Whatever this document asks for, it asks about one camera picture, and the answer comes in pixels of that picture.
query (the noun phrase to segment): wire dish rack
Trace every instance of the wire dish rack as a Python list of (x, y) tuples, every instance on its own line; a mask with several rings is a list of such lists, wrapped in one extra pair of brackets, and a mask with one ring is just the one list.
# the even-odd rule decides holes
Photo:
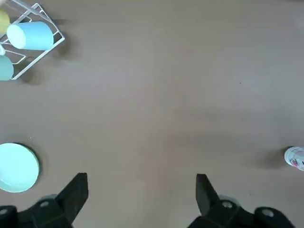
[(11, 80), (16, 80), (33, 67), (47, 53), (62, 43), (65, 40), (65, 37), (38, 3), (35, 3), (33, 6), (28, 6), (20, 0), (9, 0), (1, 5), (1, 8), (6, 10), (11, 22), (13, 21), (12, 24), (43, 21), (49, 25), (54, 36), (54, 44), (50, 50), (31, 51), (14, 48), (10, 44), (6, 34), (0, 34), (0, 44), (2, 44), (3, 48), (6, 50), (5, 55), (11, 59), (14, 66), (14, 75)]

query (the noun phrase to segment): cup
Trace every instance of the cup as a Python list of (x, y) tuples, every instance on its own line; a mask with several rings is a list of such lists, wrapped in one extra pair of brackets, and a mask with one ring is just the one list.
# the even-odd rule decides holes
[(0, 44), (0, 56), (5, 55), (6, 50), (4, 49), (4, 47), (2, 47), (2, 45)]
[(54, 44), (52, 30), (42, 21), (9, 25), (7, 36), (17, 49), (45, 51)]
[(14, 66), (7, 56), (0, 56), (0, 81), (8, 81), (14, 75)]
[(6, 33), (8, 26), (10, 25), (10, 18), (8, 14), (0, 9), (0, 34)]

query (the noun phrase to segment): metal bolt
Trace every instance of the metal bolt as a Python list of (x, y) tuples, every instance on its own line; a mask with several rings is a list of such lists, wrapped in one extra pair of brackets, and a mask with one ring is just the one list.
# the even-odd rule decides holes
[(6, 212), (8, 212), (7, 209), (2, 209), (2, 210), (0, 210), (0, 215), (4, 215), (4, 214), (6, 214)]
[(266, 216), (269, 216), (269, 217), (273, 217), (274, 216), (274, 213), (271, 210), (269, 210), (269, 209), (263, 209), (262, 213), (264, 215), (266, 215)]
[(229, 201), (224, 201), (224, 202), (222, 202), (222, 205), (223, 205), (225, 208), (232, 208), (232, 203), (230, 203)]
[(46, 207), (47, 205), (48, 205), (48, 202), (45, 201), (45, 202), (43, 202), (43, 203), (40, 204), (40, 207), (43, 208), (43, 207)]

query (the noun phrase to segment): light blue cup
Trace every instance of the light blue cup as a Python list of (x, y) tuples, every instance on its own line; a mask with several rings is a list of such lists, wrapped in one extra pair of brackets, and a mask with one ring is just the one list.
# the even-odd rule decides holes
[(8, 81), (14, 75), (14, 66), (6, 56), (0, 56), (0, 81)]
[(41, 21), (9, 25), (6, 33), (10, 43), (18, 49), (45, 51), (54, 44), (52, 30)]

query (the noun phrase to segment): white can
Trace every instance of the white can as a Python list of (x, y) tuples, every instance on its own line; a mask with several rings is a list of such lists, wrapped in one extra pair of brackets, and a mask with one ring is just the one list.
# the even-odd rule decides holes
[(285, 161), (296, 167), (297, 169), (304, 171), (304, 148), (303, 147), (290, 147), (284, 154)]

